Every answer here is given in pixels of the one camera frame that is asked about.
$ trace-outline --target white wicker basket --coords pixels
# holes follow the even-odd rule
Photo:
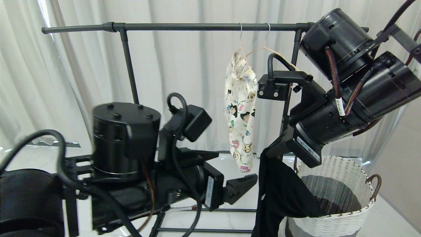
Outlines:
[[[356,163],[339,156],[324,156],[320,166],[304,163],[294,170],[322,202],[329,215],[288,218],[286,237],[353,237],[364,224],[381,186],[379,175],[368,177]],[[376,189],[371,181],[378,178]]]

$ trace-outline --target black garment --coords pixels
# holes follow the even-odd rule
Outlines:
[[[259,196],[252,237],[277,237],[284,217],[325,215],[298,175],[278,158],[260,156]]]

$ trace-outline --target clothes hanger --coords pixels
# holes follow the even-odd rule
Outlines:
[[[241,33],[240,33],[240,49],[237,50],[237,53],[241,51],[242,56],[244,57],[244,60],[247,60],[246,55],[245,55],[244,51],[242,50],[242,46],[241,46],[241,37],[242,37],[242,24],[241,23],[240,23],[240,30],[241,30]]]
[[[275,54],[277,54],[277,55],[281,56],[281,58],[285,59],[285,57],[284,57],[282,54],[280,54],[280,53],[278,53],[278,52],[276,52],[276,51],[273,51],[273,50],[271,50],[270,48],[266,47],[267,37],[268,37],[268,36],[269,36],[269,34],[270,34],[270,24],[269,24],[269,23],[266,23],[266,24],[269,26],[269,31],[268,31],[268,33],[267,33],[267,35],[266,35],[265,40],[264,40],[264,46],[263,46],[262,48],[259,48],[259,49],[255,50],[255,51],[253,51],[253,52],[251,52],[251,53],[247,54],[247,55],[245,56],[245,58],[246,58],[246,59],[247,59],[247,56],[249,56],[250,54],[255,53],[255,52],[257,52],[257,51],[260,51],[260,50],[262,50],[262,49],[267,49],[267,50],[271,51],[272,53],[275,53]],[[295,71],[299,71],[299,70],[298,70],[298,68],[297,68],[294,64],[291,64],[291,63],[290,63],[290,65],[291,65],[291,66],[295,69]]]

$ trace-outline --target hanging garment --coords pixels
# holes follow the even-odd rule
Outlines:
[[[228,121],[230,152],[241,172],[253,167],[253,124],[256,74],[237,52],[232,56],[225,76],[225,115]]]
[[[299,176],[277,157],[260,155],[259,195],[252,237],[277,237],[284,217],[326,215]]]

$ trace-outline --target clothes rack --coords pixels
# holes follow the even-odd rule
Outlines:
[[[163,30],[163,31],[294,31],[294,45],[292,52],[291,63],[296,64],[298,58],[299,44],[302,34],[307,32],[312,26],[313,22],[295,23],[295,24],[211,24],[211,23],[116,23],[107,22],[99,25],[83,25],[83,26],[67,26],[67,27],[43,27],[41,30],[44,34],[50,33],[64,33],[64,32],[81,32],[81,31],[107,31],[119,32],[121,41],[123,43],[124,56],[130,81],[130,87],[135,104],[139,104],[139,96],[136,89],[136,82],[134,78],[133,65],[130,56],[127,31],[132,30]],[[288,124],[289,115],[288,109],[290,104],[291,86],[289,86],[288,98],[285,101],[282,126],[280,133],[285,131]],[[229,212],[229,213],[255,213],[255,209],[216,209],[214,212]],[[159,232],[185,232],[187,229],[183,228],[163,228],[162,223],[165,218],[165,213],[157,214],[155,224],[149,234],[149,237],[157,237]],[[235,230],[235,229],[195,229],[194,232],[201,233],[231,233],[231,234],[251,234],[252,230]]]

